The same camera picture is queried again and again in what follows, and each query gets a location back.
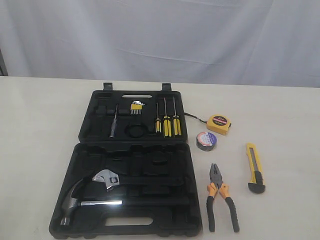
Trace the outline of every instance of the hammer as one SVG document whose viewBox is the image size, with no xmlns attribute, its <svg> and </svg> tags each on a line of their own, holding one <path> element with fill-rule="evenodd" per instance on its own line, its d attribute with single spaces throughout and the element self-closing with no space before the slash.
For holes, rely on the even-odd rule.
<svg viewBox="0 0 320 240">
<path fill-rule="evenodd" d="M 66 195 L 61 209 L 63 211 L 63 218 L 61 219 L 61 226 L 69 226 L 72 213 L 77 207 L 94 206 L 94 205 L 123 205 L 123 206 L 188 206 L 190 200 L 188 197 L 134 197 L 132 199 L 124 200 L 101 200 L 101 201 L 79 201 L 79 199 L 72 197 L 76 187 L 82 182 L 82 179 L 73 185 Z"/>
</svg>

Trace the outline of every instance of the black plastic case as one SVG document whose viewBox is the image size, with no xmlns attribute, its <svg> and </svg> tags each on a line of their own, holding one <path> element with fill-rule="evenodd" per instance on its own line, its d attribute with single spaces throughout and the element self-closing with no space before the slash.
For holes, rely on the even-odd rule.
<svg viewBox="0 0 320 240">
<path fill-rule="evenodd" d="M 163 130 L 155 131 L 156 103 L 163 120 L 164 98 L 171 123 L 175 99 L 181 136 L 164 137 Z M 133 101 L 144 104 L 141 114 L 131 114 Z M 109 137 L 117 104 L 115 135 Z M 79 133 L 80 143 L 73 150 L 49 225 L 52 236 L 92 239 L 101 235 L 197 235 L 202 220 L 187 139 L 181 95 L 172 91 L 169 83 L 163 83 L 161 91 L 116 91 L 112 83 L 104 83 L 103 90 L 92 93 Z M 103 182 L 91 181 L 103 169 L 142 183 L 120 184 L 107 191 Z M 145 181 L 150 177 L 179 179 L 181 184 Z M 72 214 L 70 226 L 60 226 L 62 203 L 79 180 L 83 183 L 72 197 L 80 201 L 122 200 L 122 205 L 79 206 Z M 107 226 L 106 220 L 114 217 L 149 217 L 153 222 Z"/>
</svg>

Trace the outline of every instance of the table surface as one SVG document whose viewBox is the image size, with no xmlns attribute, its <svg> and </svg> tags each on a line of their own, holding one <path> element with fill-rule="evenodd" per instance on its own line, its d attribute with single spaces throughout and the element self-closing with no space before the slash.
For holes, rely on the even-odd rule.
<svg viewBox="0 0 320 240">
<path fill-rule="evenodd" d="M 99 80 L 0 77 L 0 239 L 50 240 L 49 222 L 78 133 Z M 115 90 L 160 90 L 157 82 L 114 81 Z M 186 118 L 203 230 L 191 239 L 271 240 L 320 237 L 320 89 L 172 83 L 184 110 L 206 120 L 229 117 L 216 149 L 196 147 L 203 123 Z M 256 144 L 266 191 L 253 194 L 246 143 Z M 217 163 L 230 185 L 240 232 L 234 233 L 221 197 L 216 232 L 206 212 L 209 168 Z M 163 239 L 155 235 L 102 239 Z M 167 239 L 185 239 L 170 236 Z"/>
</svg>

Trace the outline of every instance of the white backdrop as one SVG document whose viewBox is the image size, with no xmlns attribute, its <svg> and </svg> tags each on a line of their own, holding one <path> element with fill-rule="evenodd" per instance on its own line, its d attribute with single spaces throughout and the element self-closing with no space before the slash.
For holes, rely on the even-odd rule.
<svg viewBox="0 0 320 240">
<path fill-rule="evenodd" d="M 320 87 L 320 0 L 0 0 L 11 76 Z"/>
</svg>

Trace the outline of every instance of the case latch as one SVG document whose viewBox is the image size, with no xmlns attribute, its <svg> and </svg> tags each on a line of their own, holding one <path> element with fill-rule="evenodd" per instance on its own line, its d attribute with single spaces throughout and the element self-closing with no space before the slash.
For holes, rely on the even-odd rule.
<svg viewBox="0 0 320 240">
<path fill-rule="evenodd" d="M 103 83 L 103 91 L 112 91 L 113 89 L 112 82 Z"/>
<path fill-rule="evenodd" d="M 172 91 L 171 83 L 162 83 L 162 91 Z"/>
</svg>

